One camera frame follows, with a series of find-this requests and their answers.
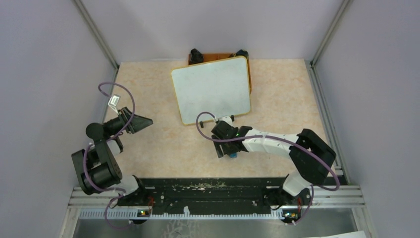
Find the white whiteboard with yellow frame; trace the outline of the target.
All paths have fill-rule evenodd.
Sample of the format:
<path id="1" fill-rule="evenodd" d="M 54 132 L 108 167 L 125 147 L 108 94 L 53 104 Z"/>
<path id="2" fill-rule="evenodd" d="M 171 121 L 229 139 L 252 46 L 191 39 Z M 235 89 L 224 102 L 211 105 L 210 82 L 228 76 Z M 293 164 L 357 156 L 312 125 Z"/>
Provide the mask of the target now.
<path id="1" fill-rule="evenodd" d="M 201 112 L 239 116 L 251 111 L 248 60 L 233 57 L 180 67 L 171 79 L 184 125 L 195 124 Z"/>

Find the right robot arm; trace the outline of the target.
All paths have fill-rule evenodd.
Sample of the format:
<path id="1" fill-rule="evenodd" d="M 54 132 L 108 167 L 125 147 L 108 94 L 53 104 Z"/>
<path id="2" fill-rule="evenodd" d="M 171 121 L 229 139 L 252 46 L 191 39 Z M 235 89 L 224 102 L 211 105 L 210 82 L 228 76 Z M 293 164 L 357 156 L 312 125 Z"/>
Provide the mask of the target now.
<path id="1" fill-rule="evenodd" d="M 265 152 L 290 159 L 296 171 L 289 174 L 279 190 L 279 199 L 292 204 L 310 185 L 323 185 L 336 159 L 336 152 L 314 131 L 275 134 L 250 126 L 234 127 L 219 120 L 211 130 L 218 157 L 238 152 Z"/>

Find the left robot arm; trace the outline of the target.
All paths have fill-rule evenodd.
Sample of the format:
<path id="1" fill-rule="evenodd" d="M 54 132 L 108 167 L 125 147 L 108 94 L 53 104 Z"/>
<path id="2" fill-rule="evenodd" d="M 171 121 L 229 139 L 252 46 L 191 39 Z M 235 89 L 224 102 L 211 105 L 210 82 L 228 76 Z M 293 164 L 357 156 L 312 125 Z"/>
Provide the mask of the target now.
<path id="1" fill-rule="evenodd" d="M 149 198 L 146 189 L 138 186 L 136 178 L 124 178 L 115 156 L 123 152 L 119 136 L 126 131 L 137 133 L 153 124 L 153 120 L 131 112 L 127 107 L 118 110 L 118 116 L 104 123 L 91 123 L 86 135 L 93 140 L 88 149 L 71 155 L 79 186 L 87 195 L 117 190 L 128 193 L 136 205 Z"/>

